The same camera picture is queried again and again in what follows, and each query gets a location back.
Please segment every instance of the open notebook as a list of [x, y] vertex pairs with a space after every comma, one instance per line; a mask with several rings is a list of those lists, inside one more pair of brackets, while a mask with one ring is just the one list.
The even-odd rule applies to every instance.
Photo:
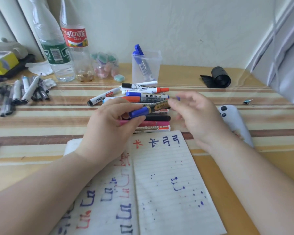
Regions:
[[[68, 142], [65, 155], [81, 139]], [[55, 234], [201, 234], [226, 230], [180, 131], [135, 134], [82, 190]]]

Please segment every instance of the tissue box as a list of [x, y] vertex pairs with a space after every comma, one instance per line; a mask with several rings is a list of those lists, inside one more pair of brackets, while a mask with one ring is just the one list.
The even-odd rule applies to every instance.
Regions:
[[6, 74], [18, 64], [18, 59], [12, 52], [0, 52], [0, 75]]

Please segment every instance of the wooden table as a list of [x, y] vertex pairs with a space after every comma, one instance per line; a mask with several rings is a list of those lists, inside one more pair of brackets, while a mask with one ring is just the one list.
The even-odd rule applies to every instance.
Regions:
[[[131, 82], [131, 69], [131, 64], [121, 64], [125, 82]], [[211, 69], [162, 65], [159, 86], [169, 87], [169, 95], [198, 91], [216, 106], [235, 105], [256, 149], [294, 179], [294, 105], [242, 69], [226, 69], [232, 79], [227, 89], [208, 89], [199, 75], [210, 75]], [[99, 107], [87, 106], [87, 100], [119, 85], [98, 78], [58, 83], [49, 93], [51, 101], [18, 106], [14, 115], [0, 118], [0, 190], [61, 158], [67, 141], [82, 137], [92, 111]], [[243, 105], [246, 99], [254, 99], [253, 106]], [[228, 234], [258, 234], [212, 157], [195, 144], [186, 128], [174, 119], [171, 125], [182, 131]]]

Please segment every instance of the blue marker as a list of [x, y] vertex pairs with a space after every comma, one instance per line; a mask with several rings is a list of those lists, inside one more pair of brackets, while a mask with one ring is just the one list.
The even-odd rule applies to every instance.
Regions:
[[129, 116], [130, 116], [130, 118], [136, 118], [138, 116], [147, 115], [152, 112], [155, 112], [155, 111], [158, 111], [161, 109], [165, 109], [168, 107], [169, 107], [168, 100], [164, 100], [164, 101], [157, 102], [157, 103], [151, 104], [149, 106], [143, 107], [139, 110], [133, 110], [132, 112], [129, 113]]
[[[143, 53], [141, 47], [139, 46], [139, 44], [135, 45], [135, 51], [133, 52], [133, 55], [143, 55], [144, 56], [144, 53]], [[147, 61], [145, 59], [143, 59], [141, 56], [137, 56], [137, 57], [134, 56], [134, 59], [135, 59], [136, 63], [138, 64], [145, 81], [154, 81], [151, 69], [150, 69]]]
[[154, 94], [146, 94], [135, 91], [126, 92], [126, 96], [140, 96], [140, 97], [149, 97], [149, 98], [170, 98], [168, 95], [154, 95]]

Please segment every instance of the pile of markers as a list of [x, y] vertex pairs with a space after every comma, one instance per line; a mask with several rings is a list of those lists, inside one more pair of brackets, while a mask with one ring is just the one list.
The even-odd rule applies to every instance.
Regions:
[[[169, 88], [160, 88], [150, 86], [157, 84], [157, 81], [144, 82], [144, 83], [122, 83], [122, 86], [107, 91], [90, 99], [87, 104], [93, 106], [98, 102], [107, 102], [110, 99], [122, 97], [132, 104], [142, 104], [143, 107], [139, 110], [134, 110], [129, 113], [130, 118], [135, 118], [145, 115], [146, 119], [135, 130], [134, 133], [150, 133], [170, 131], [171, 117], [168, 114], [169, 104], [167, 94], [155, 94], [169, 91]], [[112, 95], [122, 92], [126, 96], [113, 96]], [[127, 123], [128, 120], [121, 120], [120, 125]]]
[[41, 75], [31, 78], [23, 76], [22, 83], [16, 80], [13, 86], [0, 85], [0, 116], [11, 115], [16, 105], [26, 105], [31, 99], [34, 101], [49, 100], [47, 95], [49, 90], [40, 77]]

